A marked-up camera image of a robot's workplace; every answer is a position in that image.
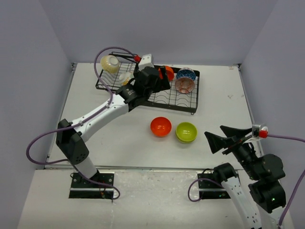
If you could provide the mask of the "orange bowl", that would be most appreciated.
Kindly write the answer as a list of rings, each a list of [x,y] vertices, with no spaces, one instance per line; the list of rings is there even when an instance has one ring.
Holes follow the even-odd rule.
[[[165,69],[166,69],[166,74],[167,74],[167,78],[169,81],[172,81],[174,79],[174,71],[171,67],[169,66],[165,66]],[[159,68],[158,69],[158,72],[159,72],[159,77],[162,79],[163,78],[163,75],[162,75],[162,72],[161,72],[161,69]]]
[[[165,137],[172,130],[172,123],[166,117],[156,117],[150,123],[151,132],[156,137]]]

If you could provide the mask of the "lime green bowl front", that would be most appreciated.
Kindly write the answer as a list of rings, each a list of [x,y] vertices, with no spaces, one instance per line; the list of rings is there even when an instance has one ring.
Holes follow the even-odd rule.
[[[197,128],[189,122],[182,122],[177,125],[176,135],[197,135]]]

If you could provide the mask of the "lime green bowl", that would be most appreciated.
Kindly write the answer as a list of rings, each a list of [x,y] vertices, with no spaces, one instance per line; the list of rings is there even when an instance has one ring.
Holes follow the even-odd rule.
[[[197,128],[189,122],[182,122],[177,125],[176,135],[197,135]]]
[[[176,137],[179,142],[183,144],[190,144],[196,139],[197,135],[176,135]]]

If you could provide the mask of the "orange bowl front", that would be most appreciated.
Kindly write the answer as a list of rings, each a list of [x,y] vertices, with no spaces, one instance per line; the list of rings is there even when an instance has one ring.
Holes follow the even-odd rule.
[[[156,137],[165,137],[172,130],[172,123],[166,117],[156,117],[150,123],[151,132]]]

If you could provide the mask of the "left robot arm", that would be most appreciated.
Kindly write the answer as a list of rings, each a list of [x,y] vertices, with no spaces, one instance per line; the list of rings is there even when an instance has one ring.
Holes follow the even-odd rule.
[[[121,86],[110,99],[81,118],[58,123],[56,145],[69,163],[82,176],[82,182],[95,187],[99,182],[98,169],[89,158],[86,142],[112,120],[143,105],[153,93],[170,89],[165,66],[159,69],[145,67],[135,73],[126,85]]]

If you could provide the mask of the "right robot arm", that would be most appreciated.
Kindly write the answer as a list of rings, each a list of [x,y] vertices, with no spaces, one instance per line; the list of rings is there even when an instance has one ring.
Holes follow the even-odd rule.
[[[239,176],[229,163],[213,169],[213,183],[229,194],[243,223],[248,229],[278,229],[286,206],[285,191],[279,179],[285,177],[282,160],[273,154],[258,157],[254,141],[267,138],[265,125],[252,125],[249,129],[220,126],[224,137],[205,132],[211,152],[232,153],[254,183],[249,184],[250,194],[258,209],[255,210],[245,196]]]

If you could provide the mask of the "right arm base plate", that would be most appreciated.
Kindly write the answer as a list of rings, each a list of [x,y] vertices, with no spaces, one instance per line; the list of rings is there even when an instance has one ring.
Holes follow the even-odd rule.
[[[207,178],[212,181],[215,181],[214,171],[205,169],[203,172],[197,174],[197,178]],[[199,197],[200,199],[230,199],[229,194],[224,188],[220,188],[218,185],[211,181],[200,180],[197,182],[199,188]]]

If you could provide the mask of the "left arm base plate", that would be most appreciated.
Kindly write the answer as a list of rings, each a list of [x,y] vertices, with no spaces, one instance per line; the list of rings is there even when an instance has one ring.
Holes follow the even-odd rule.
[[[69,192],[70,199],[113,199],[113,188],[93,184],[78,173],[70,174],[71,186]]]

